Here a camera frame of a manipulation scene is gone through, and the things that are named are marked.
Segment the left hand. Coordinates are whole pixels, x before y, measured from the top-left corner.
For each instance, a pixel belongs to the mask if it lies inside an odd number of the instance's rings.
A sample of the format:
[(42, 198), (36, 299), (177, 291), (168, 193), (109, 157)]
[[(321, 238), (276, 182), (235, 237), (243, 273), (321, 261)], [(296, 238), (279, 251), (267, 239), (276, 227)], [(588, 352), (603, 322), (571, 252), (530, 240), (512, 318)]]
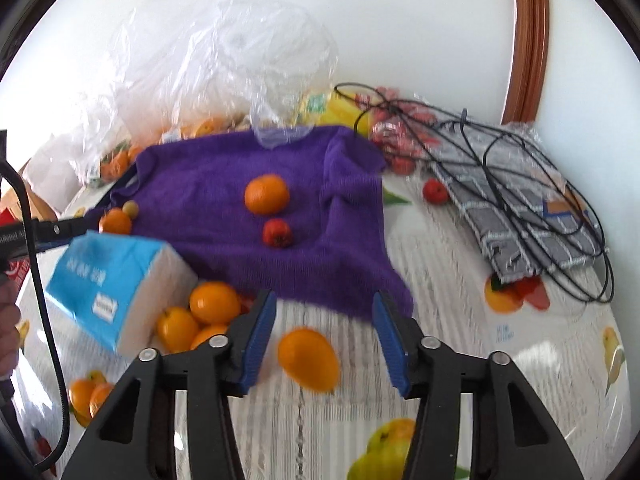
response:
[(12, 281), (2, 278), (0, 288), (0, 376), (11, 376), (18, 362), (20, 333), (16, 326), (21, 311), (15, 304), (17, 291)]

